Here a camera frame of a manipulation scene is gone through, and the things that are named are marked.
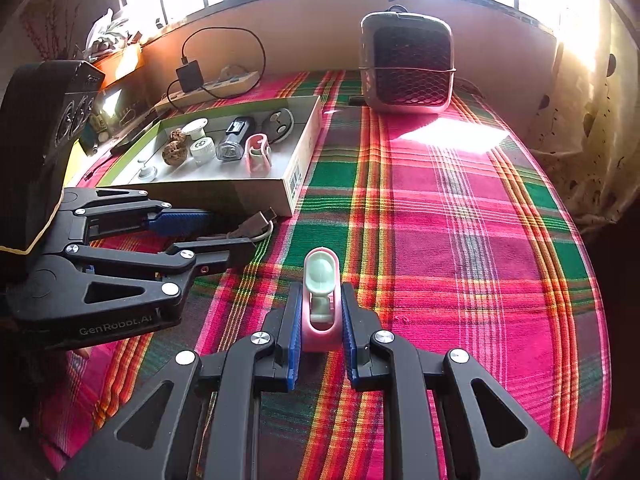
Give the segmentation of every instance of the walnut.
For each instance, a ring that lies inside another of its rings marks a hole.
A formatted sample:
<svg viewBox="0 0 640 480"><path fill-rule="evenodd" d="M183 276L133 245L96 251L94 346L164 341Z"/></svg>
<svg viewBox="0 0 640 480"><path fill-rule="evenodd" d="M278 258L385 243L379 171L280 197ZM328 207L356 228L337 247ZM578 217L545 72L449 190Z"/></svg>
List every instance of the walnut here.
<svg viewBox="0 0 640 480"><path fill-rule="evenodd" d="M185 144L187 142L187 136L182 132L180 128L172 131L169 134L169 142L178 142L179 144Z"/></svg>
<svg viewBox="0 0 640 480"><path fill-rule="evenodd" d="M172 140L162 149L162 158L169 166L180 166L187 160L187 147L178 140Z"/></svg>

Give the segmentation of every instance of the black cable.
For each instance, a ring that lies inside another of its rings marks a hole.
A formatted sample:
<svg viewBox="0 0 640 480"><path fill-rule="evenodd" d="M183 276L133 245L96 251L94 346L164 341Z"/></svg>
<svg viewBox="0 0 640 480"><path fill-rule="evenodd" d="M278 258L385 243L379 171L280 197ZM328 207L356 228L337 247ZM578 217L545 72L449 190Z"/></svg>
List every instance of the black cable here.
<svg viewBox="0 0 640 480"><path fill-rule="evenodd" d="M218 97L217 95L213 94L212 92L210 92L209 90L207 90L206 88L204 88L204 86L201 86L200 89L204 90L207 94L209 94L211 97L213 97L214 99L224 99L223 97Z"/></svg>
<svg viewBox="0 0 640 480"><path fill-rule="evenodd" d="M93 168L89 173L87 173L84 176L84 180L87 181L89 180L92 176L94 176L94 173L96 171L98 171L101 167L103 167L107 162L109 162L111 159L113 158L113 155L109 155L107 158L105 158L100 164L98 164L95 168Z"/></svg>
<svg viewBox="0 0 640 480"><path fill-rule="evenodd" d="M240 93L240 94L236 94L236 95L229 95L228 97L238 97L244 94L247 94L248 92L250 92L251 90L253 90L258 83L262 80L262 76L264 76L264 71L267 68L267 53L264 50L264 45L262 44L262 41L260 40L260 38L258 38L257 34L252 31L249 30L248 28L242 28L242 27L203 27L203 28L199 28L198 30L196 30L195 32L192 32L189 36L187 36L187 39L184 40L184 43L182 44L182 49L181 49L181 55L182 55L182 63L183 64L187 64L188 60L187 57L184 55L184 47L187 44L187 41L189 41L193 36L195 36L197 33L202 32L203 30L242 30L243 32L248 32L249 34L251 34L255 40L258 42L258 45L260 45L260 50L262 51L262 69L260 70L260 75L258 76L258 79L256 80L256 82L251 86L251 88L245 90L244 92ZM206 88L204 88L204 86L201 86L201 88L210 96L212 96L215 99L227 99L226 97L218 97L217 95L213 94L212 92L210 92L209 90L207 90Z"/></svg>
<svg viewBox="0 0 640 480"><path fill-rule="evenodd" d="M174 107L176 110L178 110L181 114L184 113L184 110L182 110L181 108L179 108L173 101L171 101L171 98L169 97L169 90L171 89L171 87L173 85L175 85L177 82L179 82L179 79L176 79L175 81L171 81L169 83L169 86L166 88L166 100L169 101L169 104Z"/></svg>

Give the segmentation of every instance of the yellow tape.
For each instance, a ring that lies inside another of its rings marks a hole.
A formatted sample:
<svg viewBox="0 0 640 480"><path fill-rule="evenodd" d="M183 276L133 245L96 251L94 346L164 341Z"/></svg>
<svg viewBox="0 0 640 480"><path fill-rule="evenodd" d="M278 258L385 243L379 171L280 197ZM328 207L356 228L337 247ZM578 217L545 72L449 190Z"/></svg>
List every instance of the yellow tape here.
<svg viewBox="0 0 640 480"><path fill-rule="evenodd" d="M0 245L0 251L2 251L3 253L20 254L21 256L25 256L26 254L31 253L31 251L33 250L35 245L42 238L42 235L45 233L45 231L47 229L49 229L49 226L51 225L51 222L53 222L53 217L58 212L58 209L60 208L60 204L62 204L62 197L64 195L65 195L65 190L63 189L62 192L60 192L60 200L58 200L58 203L56 204L55 208L53 208L53 212L51 213L51 216L49 217L49 220L47 221L47 223L42 228L42 231L40 231L38 233L38 235L33 239L33 242L31 242L31 245L29 245L29 247L27 247L26 250L12 249L11 247L5 247L4 245Z"/></svg>

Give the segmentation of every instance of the barcode label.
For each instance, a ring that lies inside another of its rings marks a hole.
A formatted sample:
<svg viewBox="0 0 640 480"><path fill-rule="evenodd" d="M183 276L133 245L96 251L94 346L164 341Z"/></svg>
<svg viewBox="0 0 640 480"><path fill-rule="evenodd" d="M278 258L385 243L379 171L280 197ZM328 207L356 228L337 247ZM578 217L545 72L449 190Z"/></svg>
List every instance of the barcode label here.
<svg viewBox="0 0 640 480"><path fill-rule="evenodd" d="M296 168L293 170L293 173L291 173L291 177L289 178L289 192L291 193L292 200L296 197L300 184L302 184L302 176L300 175L300 167L296 163Z"/></svg>

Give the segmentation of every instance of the white cable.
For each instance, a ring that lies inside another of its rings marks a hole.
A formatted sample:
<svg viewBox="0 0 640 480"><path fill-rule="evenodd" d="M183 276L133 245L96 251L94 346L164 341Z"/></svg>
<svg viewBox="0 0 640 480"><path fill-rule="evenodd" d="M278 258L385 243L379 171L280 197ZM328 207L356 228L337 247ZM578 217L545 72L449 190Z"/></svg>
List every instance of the white cable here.
<svg viewBox="0 0 640 480"><path fill-rule="evenodd" d="M264 240L265 238L267 238L268 236L271 235L271 233L273 233L273 221L269 220L269 228L263 232L261 235L258 235L255 238L249 238L249 240L251 240L252 242L260 242L262 240Z"/></svg>

